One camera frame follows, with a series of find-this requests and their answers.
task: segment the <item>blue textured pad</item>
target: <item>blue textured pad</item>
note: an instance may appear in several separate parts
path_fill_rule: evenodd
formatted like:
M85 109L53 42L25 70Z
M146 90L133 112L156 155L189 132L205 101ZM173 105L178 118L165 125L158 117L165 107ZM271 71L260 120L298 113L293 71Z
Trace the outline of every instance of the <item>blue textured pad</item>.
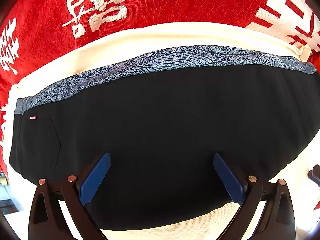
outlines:
M93 199L110 166L111 156L109 153L105 153L80 187L79 199L82 205Z
M219 154L213 157L213 166L218 173L224 187L229 193L231 200L239 205L244 202L244 186L236 178Z

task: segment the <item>gray speckled waistband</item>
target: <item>gray speckled waistband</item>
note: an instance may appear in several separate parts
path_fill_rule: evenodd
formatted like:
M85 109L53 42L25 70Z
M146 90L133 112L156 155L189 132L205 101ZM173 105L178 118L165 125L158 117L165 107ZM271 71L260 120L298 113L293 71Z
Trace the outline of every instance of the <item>gray speckled waistband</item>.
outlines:
M281 57L254 50L214 45L161 49L82 72L60 80L34 96L19 98L15 114L23 114L32 107L67 99L88 87L127 76L178 68L228 65L268 65L307 74L316 72L311 63L300 62L294 57Z

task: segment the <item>red cloth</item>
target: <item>red cloth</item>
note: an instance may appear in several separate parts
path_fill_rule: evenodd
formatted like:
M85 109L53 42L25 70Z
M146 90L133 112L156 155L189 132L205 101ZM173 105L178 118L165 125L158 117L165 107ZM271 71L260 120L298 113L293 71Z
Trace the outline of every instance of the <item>red cloth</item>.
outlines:
M318 72L320 73L320 54L314 54L311 56L310 60L309 60L318 70Z
M18 0L0 27L0 106L7 104L11 85L26 75L73 49L126 29L203 21L259 27L267 33L276 26L289 43L310 44L313 53L320 51L320 24L314 24L315 16L305 1L279 0L285 8L281 13L272 8L277 7L275 1ZM289 24L281 22L284 14ZM72 19L74 22L64 26ZM310 31L319 31L313 42Z
M317 210L320 208L320 201L318 202L318 204L316 205L316 207L313 210Z
M1 120L0 124L4 123L3 115L4 115L4 112L0 110L0 120ZM2 141L3 140L2 130L0 130L0 136L1 136L1 141ZM2 156L2 147L1 146L0 146L0 171L3 171L4 174L6 176L8 176L7 166L6 166L4 159L3 159L3 156Z

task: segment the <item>white surface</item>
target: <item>white surface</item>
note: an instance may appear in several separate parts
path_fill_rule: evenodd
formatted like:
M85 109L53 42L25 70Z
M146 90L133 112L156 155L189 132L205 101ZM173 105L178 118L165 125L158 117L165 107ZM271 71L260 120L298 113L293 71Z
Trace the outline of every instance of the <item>white surface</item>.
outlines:
M82 240L82 237L78 231L78 229L76 228L76 225L74 224L72 218L71 218L71 215L69 213L69 210L67 208L67 205L64 201L60 201L59 200L59 204L60 204L60 207L61 207L61 210L62 210L62 213L63 213L63 216L67 222L67 225L70 229L70 232L72 233L72 236L75 238L75 239L78 239L78 240Z
M11 193L17 200L19 200L23 210L5 215L5 217L20 239L28 240L29 215L33 195L36 191L36 185L32 184L30 181L24 179L19 173L15 172L8 163L7 168L9 177L11 178Z
M7 191L5 190L5 187L0 185L0 201L7 200L7 199L10 199L10 197Z

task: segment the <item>metal rivet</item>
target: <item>metal rivet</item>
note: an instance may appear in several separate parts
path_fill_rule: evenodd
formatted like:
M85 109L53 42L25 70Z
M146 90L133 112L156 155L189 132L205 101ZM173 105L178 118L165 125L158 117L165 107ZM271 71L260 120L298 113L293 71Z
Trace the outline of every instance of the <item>metal rivet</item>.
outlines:
M284 179L279 179L279 183L280 183L282 186L284 186L285 184L287 184Z
M249 176L248 180L251 181L251 182L256 182L257 178L255 176Z
M38 183L39 185L43 185L45 183L45 179L40 179Z
M73 181L75 181L76 180L76 176L75 175L70 175L69 177L68 177L68 181L69 182L73 182Z

